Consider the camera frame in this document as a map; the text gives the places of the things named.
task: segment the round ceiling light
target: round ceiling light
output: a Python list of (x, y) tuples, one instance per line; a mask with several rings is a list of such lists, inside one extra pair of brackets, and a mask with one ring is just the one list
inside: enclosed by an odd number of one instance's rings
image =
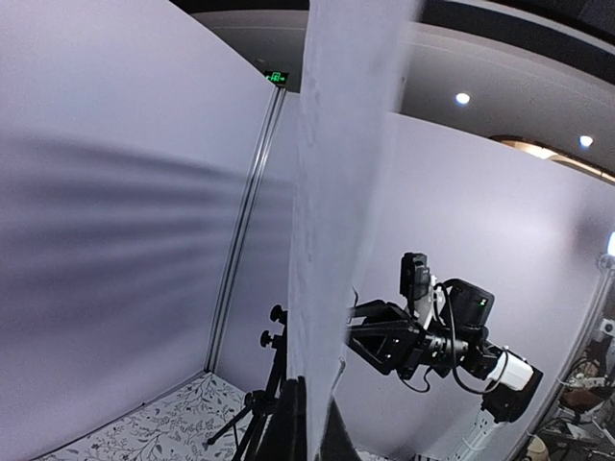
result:
[(465, 106), (470, 102), (470, 95), (468, 93), (458, 93), (455, 97), (458, 104)]
[(583, 135), (578, 138), (578, 143), (581, 145), (581, 147), (587, 149), (594, 143), (594, 138), (592, 136)]

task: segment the tripod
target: tripod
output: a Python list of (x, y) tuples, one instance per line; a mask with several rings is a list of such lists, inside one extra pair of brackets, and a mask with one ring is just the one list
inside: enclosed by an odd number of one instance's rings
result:
[(258, 444), (262, 437), (262, 431), (267, 423), (267, 417), (271, 415), (276, 408), (278, 398), (276, 394), (281, 388), (286, 379), (286, 322), (287, 312), (277, 304), (271, 309), (269, 319), (272, 322), (280, 322), (284, 325), (282, 335), (271, 337), (269, 331), (264, 331), (260, 336), (260, 345), (266, 348), (269, 344), (276, 350), (273, 359), (273, 367), (267, 380), (265, 390), (250, 392), (246, 395), (244, 406), (228, 423), (218, 430), (213, 436), (208, 439), (208, 445), (213, 445), (222, 437), (231, 427), (235, 430), (235, 425), (240, 422), (245, 416), (252, 411), (252, 420), (248, 424), (246, 432), (241, 438), (241, 443), (233, 456), (232, 461), (241, 461), (241, 456), (246, 452), (245, 461), (252, 461), (255, 458)]

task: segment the leaf pattern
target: leaf pattern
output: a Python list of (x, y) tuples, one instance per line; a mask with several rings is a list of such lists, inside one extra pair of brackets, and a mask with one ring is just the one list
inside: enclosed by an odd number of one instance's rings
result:
[[(37, 461), (230, 461), (233, 431), (208, 446), (207, 439), (243, 406), (245, 394), (212, 374), (140, 407), (68, 447)], [(241, 438), (250, 416), (237, 425)], [(363, 461), (383, 458), (359, 452)]]

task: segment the green exit sign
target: green exit sign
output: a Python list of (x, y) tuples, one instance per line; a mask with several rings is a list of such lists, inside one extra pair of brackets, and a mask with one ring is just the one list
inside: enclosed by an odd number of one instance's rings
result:
[(288, 81), (288, 72), (278, 72), (276, 70), (266, 70), (265, 78), (272, 84), (286, 86)]

